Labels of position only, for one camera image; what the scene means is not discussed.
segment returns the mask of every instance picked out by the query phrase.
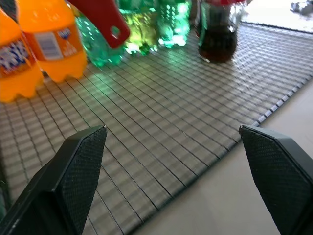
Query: fanta bottle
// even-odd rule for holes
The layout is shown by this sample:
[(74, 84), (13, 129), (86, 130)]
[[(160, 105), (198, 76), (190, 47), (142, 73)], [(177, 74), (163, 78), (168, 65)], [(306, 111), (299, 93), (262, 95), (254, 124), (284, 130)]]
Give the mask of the fanta bottle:
[(43, 79), (19, 26), (0, 8), (0, 101), (12, 101), (18, 94), (34, 96)]
[(75, 17), (64, 0), (16, 0), (17, 19), (40, 67), (55, 82), (80, 78), (87, 65)]

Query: red handle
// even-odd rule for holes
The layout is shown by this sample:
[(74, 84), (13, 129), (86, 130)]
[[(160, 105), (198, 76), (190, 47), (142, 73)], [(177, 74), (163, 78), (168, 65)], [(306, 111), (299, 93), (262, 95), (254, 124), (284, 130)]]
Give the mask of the red handle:
[[(114, 0), (68, 0), (77, 7), (101, 32), (112, 48), (122, 45), (129, 37), (130, 30)], [(114, 35), (114, 27), (119, 34)]]

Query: dark soda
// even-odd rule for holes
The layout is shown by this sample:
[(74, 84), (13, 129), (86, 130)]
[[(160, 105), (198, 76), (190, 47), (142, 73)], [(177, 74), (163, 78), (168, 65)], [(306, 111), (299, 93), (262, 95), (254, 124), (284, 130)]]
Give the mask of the dark soda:
[(201, 32), (199, 54), (209, 62), (226, 62), (237, 47), (237, 30), (232, 26), (209, 27)]

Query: orange liquid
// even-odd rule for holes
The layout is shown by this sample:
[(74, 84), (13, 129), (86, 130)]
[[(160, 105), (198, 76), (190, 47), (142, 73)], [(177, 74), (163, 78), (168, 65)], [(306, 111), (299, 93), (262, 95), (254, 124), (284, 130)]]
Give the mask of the orange liquid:
[[(0, 47), (21, 36), (18, 25), (0, 9)], [(36, 93), (36, 86), (42, 84), (43, 80), (43, 74), (36, 63), (22, 72), (0, 78), (0, 101), (13, 101), (18, 94), (31, 98)]]
[[(16, 4), (19, 25), (25, 33), (51, 32), (75, 24), (74, 14), (64, 0), (16, 0)], [(59, 60), (38, 60), (38, 64), (53, 81), (62, 82), (68, 76), (83, 76), (87, 56), (82, 50)]]

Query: green plastic bottle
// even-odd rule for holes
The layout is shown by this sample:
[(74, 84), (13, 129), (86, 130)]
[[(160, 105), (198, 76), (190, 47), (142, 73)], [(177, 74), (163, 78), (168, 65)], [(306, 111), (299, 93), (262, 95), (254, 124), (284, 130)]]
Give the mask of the green plastic bottle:
[(186, 44), (189, 26), (191, 0), (160, 0), (157, 25), (160, 44), (171, 48), (174, 44)]
[(71, 8), (75, 14), (82, 43), (90, 61), (98, 67), (105, 63), (119, 64), (125, 51), (124, 46), (115, 49), (110, 48), (94, 24), (73, 5)]
[(129, 54), (142, 55), (157, 51), (159, 33), (157, 27), (157, 0), (120, 0), (120, 12), (130, 28), (131, 35), (125, 42)]

